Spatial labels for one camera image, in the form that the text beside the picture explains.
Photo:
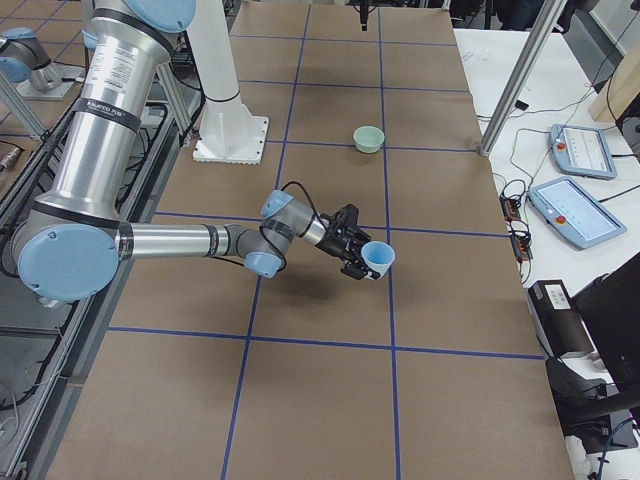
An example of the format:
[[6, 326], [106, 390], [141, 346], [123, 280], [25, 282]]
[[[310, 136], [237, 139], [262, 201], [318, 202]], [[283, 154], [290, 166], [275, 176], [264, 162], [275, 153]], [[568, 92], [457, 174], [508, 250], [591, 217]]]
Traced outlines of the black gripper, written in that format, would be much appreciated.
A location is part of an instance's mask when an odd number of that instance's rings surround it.
[[355, 280], [371, 277], [371, 269], [361, 256], [361, 248], [371, 241], [371, 236], [359, 227], [349, 228], [349, 236], [339, 236], [332, 232], [331, 225], [321, 241], [318, 249], [330, 256], [342, 260], [340, 271]]

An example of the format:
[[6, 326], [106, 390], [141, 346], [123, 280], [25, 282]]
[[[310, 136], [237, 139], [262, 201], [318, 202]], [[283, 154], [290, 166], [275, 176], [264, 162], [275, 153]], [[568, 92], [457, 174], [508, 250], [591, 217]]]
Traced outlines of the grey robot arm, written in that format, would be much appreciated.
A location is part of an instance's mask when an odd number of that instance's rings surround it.
[[285, 269], [295, 239], [337, 258], [353, 279], [375, 277], [367, 257], [371, 239], [358, 227], [353, 205], [326, 215], [276, 189], [253, 229], [126, 221], [121, 211], [136, 181], [131, 154], [142, 114], [160, 68], [180, 43], [190, 47], [200, 83], [197, 160], [258, 163], [269, 121], [241, 99], [221, 2], [99, 1], [91, 24], [95, 50], [60, 166], [11, 243], [26, 287], [54, 301], [81, 300], [106, 287], [124, 261], [138, 258], [215, 258], [271, 278]]

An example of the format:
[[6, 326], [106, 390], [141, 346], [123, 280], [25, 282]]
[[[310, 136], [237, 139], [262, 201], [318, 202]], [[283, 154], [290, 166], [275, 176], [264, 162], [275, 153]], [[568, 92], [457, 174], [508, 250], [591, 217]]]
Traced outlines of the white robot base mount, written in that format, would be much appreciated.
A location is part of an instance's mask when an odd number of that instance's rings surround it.
[[269, 119], [244, 105], [221, 1], [198, 1], [188, 39], [205, 97], [194, 159], [258, 164]]

